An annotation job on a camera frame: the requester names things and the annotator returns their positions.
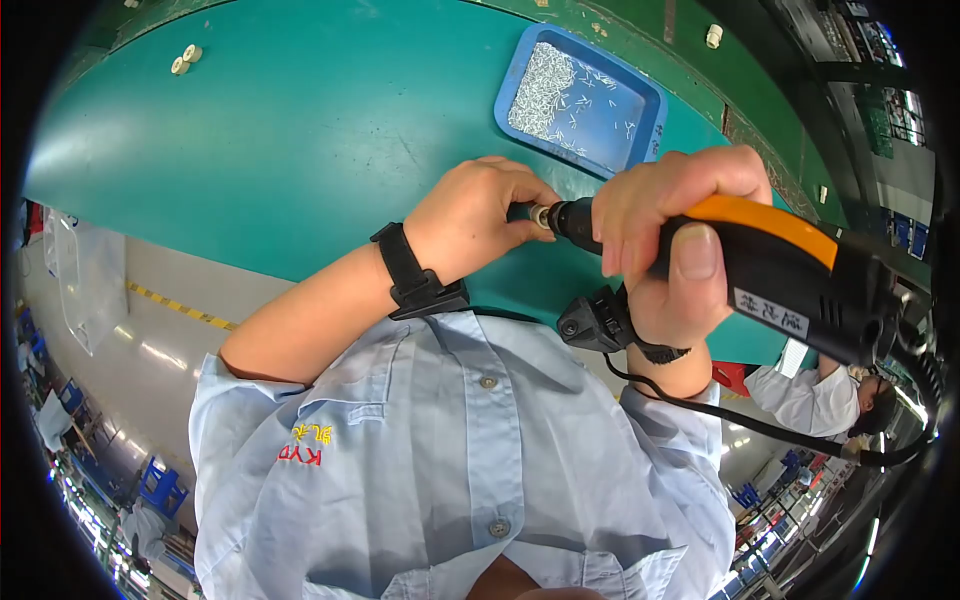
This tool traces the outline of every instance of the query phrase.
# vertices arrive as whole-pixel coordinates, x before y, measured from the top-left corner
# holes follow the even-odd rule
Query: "gray floor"
[[[190,405],[204,356],[216,353],[228,332],[128,292],[129,315],[90,357],[66,327],[58,281],[43,266],[42,242],[20,252],[24,300],[60,370],[103,411],[108,433],[113,427],[119,430],[111,449],[119,450],[133,468],[159,455],[192,489],[196,473],[187,438]],[[131,238],[126,252],[127,279],[237,323],[292,285]],[[601,355],[584,351],[581,357],[619,394],[623,382],[607,370]],[[618,358],[622,368],[622,357]],[[723,404],[752,416],[764,415],[748,399],[724,399]],[[746,438],[748,443],[734,447],[735,441]],[[730,451],[723,456],[721,478],[734,487],[749,480],[773,452],[786,448],[756,433],[731,429],[728,423],[724,443]],[[192,497],[178,517],[195,530]]]

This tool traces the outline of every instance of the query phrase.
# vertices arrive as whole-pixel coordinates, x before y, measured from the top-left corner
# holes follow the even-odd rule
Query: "handwritten label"
[[[744,292],[740,288],[733,288],[733,297],[736,300],[736,307],[744,313],[766,321],[774,327],[782,329],[801,340],[806,339],[806,331],[810,327],[810,319],[804,315],[784,308],[776,302],[765,300],[750,292]]]

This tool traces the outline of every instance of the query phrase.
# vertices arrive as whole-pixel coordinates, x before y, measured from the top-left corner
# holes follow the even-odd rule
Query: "teal work surface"
[[[602,181],[493,121],[529,25],[427,0],[243,0],[189,14],[62,92],[37,131],[24,195],[293,281],[401,221],[468,158],[503,155],[529,164],[562,198],[590,196]],[[171,63],[191,43],[203,57],[174,76]],[[728,143],[668,97],[662,152]],[[563,240],[527,244],[468,279],[474,305],[547,324],[603,283],[599,259]],[[734,315],[709,343],[718,360],[769,364],[784,337]]]

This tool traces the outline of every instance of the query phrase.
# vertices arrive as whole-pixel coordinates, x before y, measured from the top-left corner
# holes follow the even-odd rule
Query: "embroidered logo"
[[[317,450],[316,453],[307,446],[304,446],[303,449],[306,451],[307,459],[304,461],[303,457],[300,455],[300,447],[298,445],[294,446],[293,451],[290,450],[290,446],[286,445],[280,450],[280,453],[277,454],[276,459],[279,461],[292,461],[295,458],[304,465],[316,465],[320,466],[320,450]]]
[[[330,425],[324,427],[320,427],[316,423],[311,425],[297,425],[291,429],[290,432],[294,434],[294,439],[299,442],[311,429],[317,431],[317,442],[323,442],[324,445],[330,444],[330,436],[333,434],[333,427]]]

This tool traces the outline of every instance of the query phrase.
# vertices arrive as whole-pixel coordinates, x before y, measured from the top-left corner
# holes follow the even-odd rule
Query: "blue plastic tray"
[[[564,141],[575,141],[577,148],[583,148],[584,156],[562,147],[558,141],[541,139],[514,129],[507,120],[527,62],[538,42],[552,45],[570,56],[573,61],[573,68],[577,73],[573,85],[564,91],[569,94],[566,99],[568,105],[573,105],[573,102],[582,97],[592,100],[589,108],[574,115],[577,122],[575,129],[570,123],[570,109],[558,111],[550,126],[551,132],[560,130]],[[589,66],[593,73],[601,72],[613,79],[616,88],[610,90],[593,78],[590,80],[594,86],[589,86],[583,81],[587,72],[586,66]],[[507,76],[496,96],[493,116],[500,129],[510,137],[609,179],[639,162],[657,159],[663,122],[666,120],[666,104],[663,90],[627,62],[590,45],[566,30],[541,23],[528,27],[520,37]],[[636,124],[631,128],[629,137],[626,132],[627,123]]]

